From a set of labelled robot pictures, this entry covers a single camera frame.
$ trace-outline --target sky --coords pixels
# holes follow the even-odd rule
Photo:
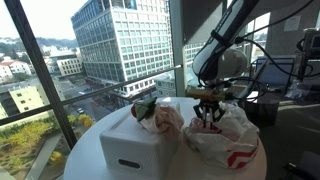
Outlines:
[[[21,0],[36,37],[75,39],[70,18],[87,0]],[[0,37],[18,38],[3,0],[0,0]]]

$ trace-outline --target white box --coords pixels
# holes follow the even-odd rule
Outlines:
[[[173,106],[180,113],[177,103],[161,105]],[[178,140],[168,141],[164,135],[148,132],[130,112],[119,118],[100,135],[108,168],[127,179],[164,179]]]

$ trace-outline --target white table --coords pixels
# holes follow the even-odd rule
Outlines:
[[[189,125],[192,117],[195,117],[193,106],[199,103],[199,101],[191,98],[161,98],[158,99],[158,101],[179,102],[181,114],[185,120],[184,127]],[[121,116],[130,111],[130,108],[131,106],[124,107],[104,117],[79,139],[68,157],[63,175],[64,180],[114,179],[107,168],[99,135],[109,125],[118,120],[119,115]],[[264,180],[266,171],[267,160],[261,141],[256,157],[252,163],[243,169],[228,170],[206,166],[199,155],[194,153],[187,144],[181,140],[179,149],[172,160],[167,179]]]

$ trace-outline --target sidewalk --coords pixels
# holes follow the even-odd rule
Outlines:
[[[60,137],[61,137],[61,134],[57,134],[53,137],[47,138],[40,153],[38,154],[36,160],[34,161],[32,167],[26,177],[26,180],[39,179],[44,167],[46,166],[46,164],[48,162],[48,159],[51,156],[52,151],[57,146]]]
[[[15,178],[11,176],[10,173],[1,166],[0,166],[0,179],[15,180]]]

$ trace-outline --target car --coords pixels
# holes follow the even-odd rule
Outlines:
[[[77,109],[77,112],[78,112],[79,114],[84,114],[84,110],[83,110],[82,108],[78,108],[78,109]]]

